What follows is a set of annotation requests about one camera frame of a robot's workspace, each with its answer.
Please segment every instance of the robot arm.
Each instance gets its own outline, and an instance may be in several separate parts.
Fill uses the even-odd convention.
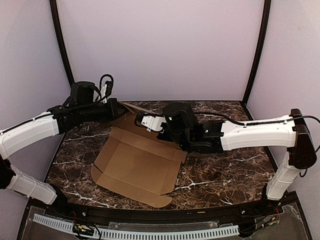
[[[84,122],[106,123],[126,113],[125,109],[118,113],[122,107],[116,98],[107,99],[113,86],[112,77],[111,80],[106,81],[101,92],[91,82],[76,82],[63,105],[52,107],[33,119],[0,130],[0,189],[11,189],[48,205],[58,201],[57,192],[60,191],[56,187],[18,170],[10,164],[8,158],[35,142],[64,134],[74,127],[80,127]],[[100,95],[100,100],[95,102],[94,91]]]
[[[158,139],[176,142],[183,151],[189,153],[286,147],[284,160],[265,188],[264,194],[270,201],[279,201],[299,173],[310,168],[317,160],[310,133],[299,109],[292,109],[290,115],[267,120],[237,122],[226,118],[229,120],[198,123],[189,104],[175,102],[163,109],[162,116],[147,113],[138,115],[136,125],[147,128],[149,132],[158,132]]]

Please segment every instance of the white wall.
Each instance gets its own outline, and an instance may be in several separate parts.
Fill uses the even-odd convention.
[[[0,1],[0,129],[63,103],[69,85],[48,0]],[[61,137],[42,140],[10,161],[43,180]],[[27,198],[0,190],[0,238],[14,240]]]
[[[77,81],[120,100],[241,100],[263,0],[59,0]]]
[[[262,57],[248,108],[255,119],[278,117],[299,108],[320,118],[320,1],[273,0]],[[306,120],[315,147],[320,126]],[[284,149],[273,148],[276,160]],[[320,162],[298,178],[296,190],[313,239],[320,239]]]

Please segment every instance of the cardboard box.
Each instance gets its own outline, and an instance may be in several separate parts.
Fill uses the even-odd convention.
[[[137,109],[112,123],[110,137],[91,168],[94,182],[108,190],[155,208],[168,205],[180,164],[187,153],[157,133],[136,127]]]

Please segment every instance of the dark marble surface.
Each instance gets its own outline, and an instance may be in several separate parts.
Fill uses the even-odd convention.
[[[131,102],[161,113],[168,101]],[[238,121],[247,121],[237,101],[188,101],[195,112],[218,112]],[[200,122],[217,119],[198,115]],[[46,182],[61,188],[69,202],[88,206],[156,209],[109,191],[94,183],[91,166],[111,131],[90,122],[68,132],[49,170]],[[261,191],[275,174],[262,147],[241,148],[219,154],[188,154],[181,165],[167,210],[200,209],[240,204],[260,199]]]

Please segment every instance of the black frame edge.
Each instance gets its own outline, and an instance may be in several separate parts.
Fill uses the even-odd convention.
[[[94,207],[87,205],[79,205],[70,203],[72,209],[74,209],[80,218],[83,218],[92,223],[96,223],[104,226],[107,226],[109,222],[119,222],[119,223],[132,223],[139,216],[148,216],[148,220],[140,220],[138,222],[145,224],[164,224],[167,222],[171,223],[196,223],[196,222],[207,222],[207,221],[219,221],[220,224],[228,224],[233,223],[234,225],[246,224],[250,223],[253,218],[242,218],[241,210],[245,206],[250,206],[255,202],[246,202],[231,206],[221,206],[221,207],[213,207],[213,208],[205,208],[205,209],[190,209],[190,210],[125,210],[125,209],[113,209],[113,208],[104,208],[104,207]],[[281,205],[287,205],[296,203],[300,212],[301,219],[303,221],[304,229],[306,231],[308,240],[312,240],[312,236],[308,227],[307,220],[305,218],[303,209],[301,207],[299,198],[297,196],[296,191],[286,192],[285,197],[281,199]],[[22,234],[24,231],[24,227],[26,225],[27,217],[29,214],[30,207],[34,206],[37,208],[42,208],[45,210],[45,214],[49,214],[51,216],[61,217],[55,212],[47,209],[47,206],[35,199],[29,199],[27,206],[24,210],[23,217],[21,219],[21,224],[17,236],[17,240],[22,239]],[[192,219],[184,219],[182,216],[194,216]]]
[[[56,150],[55,150],[55,152],[54,152],[54,155],[53,155],[53,158],[52,158],[52,160],[51,160],[50,166],[49,166],[48,170],[46,171],[46,174],[45,174],[45,177],[44,177],[44,180],[43,180],[44,183],[47,181],[47,178],[48,178],[50,169],[51,169],[52,165],[54,164],[54,161],[55,161],[55,159],[56,159],[56,156],[57,156],[57,154],[58,154],[58,152],[59,152],[59,149],[60,149],[62,143],[63,143],[64,140],[65,140],[66,134],[67,134],[67,133],[64,133],[64,134],[63,134],[63,136],[62,136],[62,138],[61,138],[58,146],[56,147]]]
[[[67,49],[66,49],[66,45],[65,45],[65,41],[64,41],[64,37],[63,37],[63,33],[62,33],[57,0],[49,0],[49,2],[50,2],[51,15],[52,15],[52,21],[53,21],[56,40],[58,42],[65,74],[66,74],[66,77],[68,78],[68,82],[71,86],[75,82],[75,79],[74,79],[74,76],[73,76],[73,73],[71,70],[71,66],[70,66],[70,62],[69,62],[69,58],[68,58],[68,54],[67,54]]]
[[[243,95],[243,99],[242,99],[242,102],[245,105],[247,105],[247,103],[248,103],[250,93],[252,91],[252,88],[253,88],[253,85],[255,82],[255,78],[256,78],[259,62],[260,62],[260,57],[261,57],[262,50],[263,50],[264,43],[265,43],[270,8],[271,8],[271,0],[264,0],[264,7],[263,7],[258,42],[256,44],[256,49],[255,49],[255,54],[254,54],[253,63],[252,63],[252,67],[251,67],[251,72],[250,72],[249,79],[248,79],[248,82],[247,82],[247,85],[245,88],[245,92]]]

